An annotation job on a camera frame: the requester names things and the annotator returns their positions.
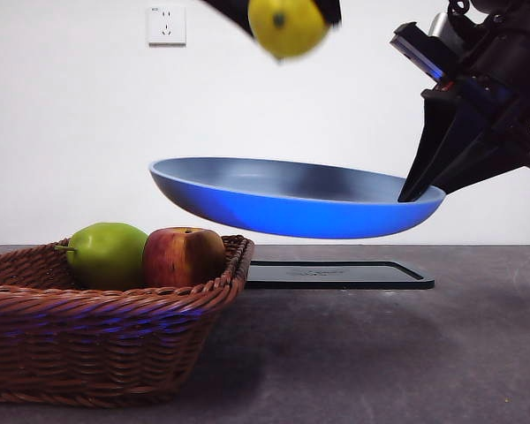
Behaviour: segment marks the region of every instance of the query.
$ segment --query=black tray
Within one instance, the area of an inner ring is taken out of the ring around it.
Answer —
[[[247,289],[426,290],[434,278],[396,261],[252,261]]]

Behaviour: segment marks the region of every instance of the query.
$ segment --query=basket rim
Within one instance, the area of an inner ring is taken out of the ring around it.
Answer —
[[[206,283],[185,287],[146,287],[127,291],[41,289],[2,284],[0,285],[0,308],[4,311],[31,314],[47,310],[48,313],[61,315],[73,315],[76,312],[93,313],[94,311],[100,313],[108,310],[124,312],[131,305],[136,311],[139,309],[144,314],[152,314],[162,309],[166,312],[175,311],[184,314],[197,307],[203,307],[208,311],[215,310],[224,301],[226,303],[232,301],[243,290],[254,250],[253,241],[243,236],[223,236],[223,239],[235,239],[237,250],[229,259],[222,275]],[[6,260],[9,256],[47,250],[67,240],[68,238],[65,238],[57,243],[0,254],[0,260]]]

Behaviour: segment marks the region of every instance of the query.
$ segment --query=pear stem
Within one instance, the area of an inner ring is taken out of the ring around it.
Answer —
[[[76,252],[77,249],[69,246],[55,245],[55,250],[63,250],[65,252]]]

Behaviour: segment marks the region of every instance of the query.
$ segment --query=white wall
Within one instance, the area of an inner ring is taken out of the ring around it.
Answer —
[[[152,1],[0,0],[0,244],[54,241],[97,221],[318,242],[186,213],[153,183],[155,159],[232,155],[406,175],[432,81],[389,40],[407,21],[428,30],[445,0],[342,0],[343,25],[285,64],[203,2],[176,3],[187,8],[187,46],[154,49]],[[448,196],[412,230],[348,242],[530,244],[530,170]]]

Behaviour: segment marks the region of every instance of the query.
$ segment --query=red apple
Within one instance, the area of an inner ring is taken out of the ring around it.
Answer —
[[[220,276],[226,263],[222,238],[212,230],[189,227],[152,232],[143,249],[148,287],[187,287]]]

